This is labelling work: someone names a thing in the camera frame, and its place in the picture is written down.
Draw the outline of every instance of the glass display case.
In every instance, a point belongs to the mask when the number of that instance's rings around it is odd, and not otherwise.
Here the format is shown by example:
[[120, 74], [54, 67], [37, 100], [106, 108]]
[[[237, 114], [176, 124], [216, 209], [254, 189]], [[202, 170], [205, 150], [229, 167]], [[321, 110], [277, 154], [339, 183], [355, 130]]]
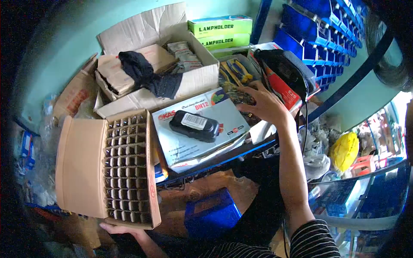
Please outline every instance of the glass display case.
[[406, 160], [373, 173], [309, 184], [314, 216], [329, 225], [342, 257], [375, 253], [390, 237], [408, 195]]

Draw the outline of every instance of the yellow plastic bag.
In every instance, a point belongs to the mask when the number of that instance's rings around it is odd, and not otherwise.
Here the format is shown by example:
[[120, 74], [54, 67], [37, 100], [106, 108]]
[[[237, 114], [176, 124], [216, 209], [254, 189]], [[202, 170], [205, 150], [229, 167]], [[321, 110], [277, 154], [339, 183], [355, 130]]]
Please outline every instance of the yellow plastic bag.
[[356, 133], [342, 135], [330, 150], [330, 158], [334, 167], [342, 172], [349, 169], [358, 154], [358, 138]]

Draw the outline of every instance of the teal wall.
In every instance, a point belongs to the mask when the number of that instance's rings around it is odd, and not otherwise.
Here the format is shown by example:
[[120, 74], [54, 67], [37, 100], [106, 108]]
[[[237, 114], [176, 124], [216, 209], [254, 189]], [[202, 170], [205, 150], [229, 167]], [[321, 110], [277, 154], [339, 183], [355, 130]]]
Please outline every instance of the teal wall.
[[[392, 44], [386, 55], [400, 56], [400, 49], [397, 44]], [[357, 56], [351, 58], [350, 65], [344, 68], [342, 76], [337, 77], [327, 91], [317, 95], [325, 101], [336, 92], [367, 59], [368, 54], [365, 47], [357, 48]], [[361, 82], [354, 87], [346, 96], [331, 107], [328, 114], [339, 114], [341, 116], [341, 129], [349, 130], [358, 125], [367, 117], [377, 112], [389, 103], [400, 91], [389, 88], [379, 81], [376, 74], [371, 71]]]
[[[135, 14], [176, 2], [181, 1], [69, 1], [50, 14], [37, 29], [17, 75], [16, 83], [22, 94], [17, 116], [37, 131], [45, 96], [60, 93], [82, 63], [102, 51], [97, 34]], [[259, 0], [188, 0], [187, 18], [231, 14], [255, 18], [259, 3]]]

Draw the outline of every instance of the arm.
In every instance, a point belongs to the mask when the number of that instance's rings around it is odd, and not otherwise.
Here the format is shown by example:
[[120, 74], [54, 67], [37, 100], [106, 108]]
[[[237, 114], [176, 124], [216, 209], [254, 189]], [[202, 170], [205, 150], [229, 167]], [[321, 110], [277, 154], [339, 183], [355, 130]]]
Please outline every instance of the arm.
[[304, 223], [314, 220], [308, 204], [308, 188], [294, 118], [273, 93], [259, 81], [239, 89], [250, 94], [256, 105], [239, 104], [240, 111], [250, 112], [275, 125], [280, 139], [280, 190], [287, 210], [290, 236]]
[[106, 223], [100, 223], [99, 226], [109, 234], [130, 233], [136, 239], [147, 257], [168, 258], [168, 255], [146, 234], [144, 230], [133, 229], [123, 226], [112, 226]]

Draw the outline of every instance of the striped shirt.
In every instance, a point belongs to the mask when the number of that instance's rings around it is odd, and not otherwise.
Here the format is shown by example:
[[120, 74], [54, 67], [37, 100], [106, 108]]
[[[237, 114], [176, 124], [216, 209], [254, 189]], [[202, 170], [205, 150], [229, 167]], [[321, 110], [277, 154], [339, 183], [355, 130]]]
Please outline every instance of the striped shirt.
[[[223, 243], [203, 253], [199, 258], [243, 257], [276, 258], [269, 247]], [[299, 227], [291, 237], [290, 258], [340, 258], [334, 239], [325, 221], [312, 220]]]

